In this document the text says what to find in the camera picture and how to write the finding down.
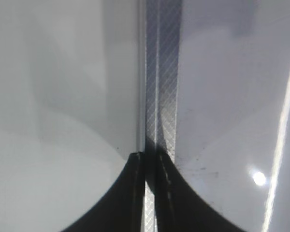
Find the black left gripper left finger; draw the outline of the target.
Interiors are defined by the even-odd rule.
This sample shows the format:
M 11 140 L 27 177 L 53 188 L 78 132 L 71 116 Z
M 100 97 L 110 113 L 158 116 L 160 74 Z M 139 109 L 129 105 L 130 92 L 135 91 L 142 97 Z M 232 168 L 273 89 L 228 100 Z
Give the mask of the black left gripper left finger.
M 145 194 L 145 159 L 131 153 L 103 197 L 65 232 L 139 232 Z

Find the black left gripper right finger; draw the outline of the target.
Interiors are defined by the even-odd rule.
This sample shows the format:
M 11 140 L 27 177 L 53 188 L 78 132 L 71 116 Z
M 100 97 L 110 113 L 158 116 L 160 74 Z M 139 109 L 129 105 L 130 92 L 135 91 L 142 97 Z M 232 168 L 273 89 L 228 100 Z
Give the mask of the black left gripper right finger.
M 155 210 L 159 232 L 240 232 L 184 180 L 165 151 L 156 153 Z

